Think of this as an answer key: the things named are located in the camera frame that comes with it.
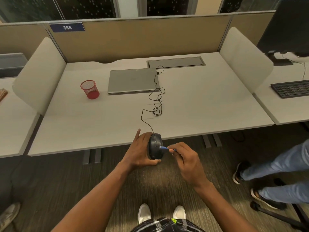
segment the monitor base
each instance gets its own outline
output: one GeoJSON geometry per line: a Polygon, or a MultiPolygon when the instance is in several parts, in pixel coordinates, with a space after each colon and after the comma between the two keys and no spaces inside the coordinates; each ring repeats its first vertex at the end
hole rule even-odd
{"type": "Polygon", "coordinates": [[[293,53],[295,54],[297,57],[299,58],[303,58],[303,57],[309,57],[309,53],[293,53]]]}
{"type": "Polygon", "coordinates": [[[289,66],[289,65],[293,65],[293,63],[284,58],[284,59],[277,59],[273,53],[267,53],[265,54],[272,62],[274,66],[289,66]]]}

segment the forearm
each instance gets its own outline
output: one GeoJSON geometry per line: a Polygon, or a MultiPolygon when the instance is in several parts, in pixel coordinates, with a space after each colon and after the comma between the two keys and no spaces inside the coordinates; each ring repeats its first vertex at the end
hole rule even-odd
{"type": "Polygon", "coordinates": [[[104,231],[116,198],[130,171],[127,164],[120,162],[68,212],[52,232],[104,231]]]}
{"type": "Polygon", "coordinates": [[[195,189],[210,209],[223,232],[257,232],[217,191],[212,183],[195,189]]]}

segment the person's left hand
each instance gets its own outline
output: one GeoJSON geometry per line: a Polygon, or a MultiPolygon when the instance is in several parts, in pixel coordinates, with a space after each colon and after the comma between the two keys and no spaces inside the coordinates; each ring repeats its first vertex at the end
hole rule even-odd
{"type": "Polygon", "coordinates": [[[133,143],[130,145],[128,151],[124,155],[122,162],[129,165],[131,170],[144,166],[154,166],[161,162],[161,160],[150,160],[147,156],[147,146],[151,132],[143,133],[138,129],[133,143]]]}

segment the blue jeans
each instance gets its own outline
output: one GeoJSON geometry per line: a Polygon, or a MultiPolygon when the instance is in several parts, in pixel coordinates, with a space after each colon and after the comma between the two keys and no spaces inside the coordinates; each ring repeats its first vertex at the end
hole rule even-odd
{"type": "MultiPolygon", "coordinates": [[[[280,173],[309,169],[309,139],[287,152],[282,153],[275,160],[253,165],[240,173],[245,181],[254,178],[280,173]]],[[[309,203],[309,182],[296,183],[281,187],[265,187],[259,190],[260,196],[283,203],[309,203]]]]}

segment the hand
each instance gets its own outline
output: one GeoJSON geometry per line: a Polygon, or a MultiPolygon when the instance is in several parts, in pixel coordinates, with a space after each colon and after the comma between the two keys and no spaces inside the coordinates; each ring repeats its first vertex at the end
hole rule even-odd
{"type": "Polygon", "coordinates": [[[198,154],[184,142],[168,146],[169,152],[175,157],[184,180],[195,190],[205,188],[210,184],[207,179],[198,154]]]}
{"type": "Polygon", "coordinates": [[[130,170],[144,166],[154,166],[161,162],[161,160],[150,160],[147,156],[148,142],[152,133],[147,132],[139,136],[140,132],[141,130],[138,129],[133,143],[122,159],[123,163],[129,165],[130,170]]]}

